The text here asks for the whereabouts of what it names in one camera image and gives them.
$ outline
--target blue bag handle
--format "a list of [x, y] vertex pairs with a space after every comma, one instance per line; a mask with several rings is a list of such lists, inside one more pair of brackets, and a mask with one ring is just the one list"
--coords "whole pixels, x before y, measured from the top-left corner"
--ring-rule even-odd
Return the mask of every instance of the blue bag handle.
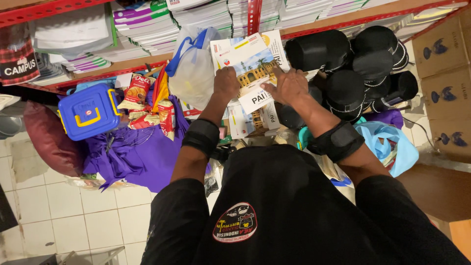
[[[191, 40], [190, 37], [186, 37], [182, 41], [182, 43], [180, 44], [180, 47], [178, 48], [177, 52], [175, 53], [175, 56], [170, 61], [170, 63], [168, 63], [167, 66], [165, 67], [165, 71], [167, 72], [169, 77], [173, 77], [177, 73], [177, 68], [178, 68], [178, 65], [180, 64], [180, 59], [185, 54], [185, 52], [189, 51], [192, 48], [201, 49], [203, 47], [204, 39], [206, 37], [207, 32], [208, 32], [208, 29], [205, 29], [205, 30], [201, 31], [194, 40]], [[191, 46], [185, 52], [183, 52], [182, 55], [180, 55], [181, 49], [183, 48], [183, 45], [188, 40], [190, 41], [189, 43], [191, 44]]]

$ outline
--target cardboard box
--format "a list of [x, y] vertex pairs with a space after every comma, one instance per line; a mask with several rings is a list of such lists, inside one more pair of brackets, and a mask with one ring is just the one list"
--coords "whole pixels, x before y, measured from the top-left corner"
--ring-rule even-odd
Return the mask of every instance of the cardboard box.
[[471, 120], [431, 120], [430, 130], [435, 147], [450, 160], [471, 163]]
[[432, 75], [423, 78], [421, 82], [429, 120], [471, 119], [471, 100], [468, 95], [471, 66]]
[[469, 64], [471, 9], [412, 41], [420, 78]]

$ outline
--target palm tree illustration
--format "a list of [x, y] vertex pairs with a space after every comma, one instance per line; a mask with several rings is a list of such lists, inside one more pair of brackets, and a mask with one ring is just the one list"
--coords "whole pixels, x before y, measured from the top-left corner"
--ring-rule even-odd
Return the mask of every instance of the palm tree illustration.
[[268, 62], [266, 61], [265, 58], [260, 58], [258, 61], [257, 61], [257, 68], [260, 69], [262, 67], [264, 67], [265, 65], [267, 65]]

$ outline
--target black wrist brace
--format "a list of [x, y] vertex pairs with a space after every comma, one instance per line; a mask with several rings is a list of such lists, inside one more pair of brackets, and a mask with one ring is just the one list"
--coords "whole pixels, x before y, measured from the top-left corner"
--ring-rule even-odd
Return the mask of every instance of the black wrist brace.
[[191, 146], [203, 152], [207, 158], [219, 143], [219, 127], [206, 119], [197, 119], [190, 124], [181, 146]]
[[363, 136], [349, 122], [341, 121], [310, 141], [307, 149], [316, 155], [327, 155], [334, 163], [338, 163], [358, 150], [364, 142]]

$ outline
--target container lid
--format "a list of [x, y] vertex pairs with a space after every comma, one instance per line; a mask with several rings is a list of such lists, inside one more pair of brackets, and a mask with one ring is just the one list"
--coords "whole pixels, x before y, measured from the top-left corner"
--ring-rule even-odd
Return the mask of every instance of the container lid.
[[100, 83], [59, 101], [59, 114], [70, 139], [79, 141], [118, 127], [114, 89]]

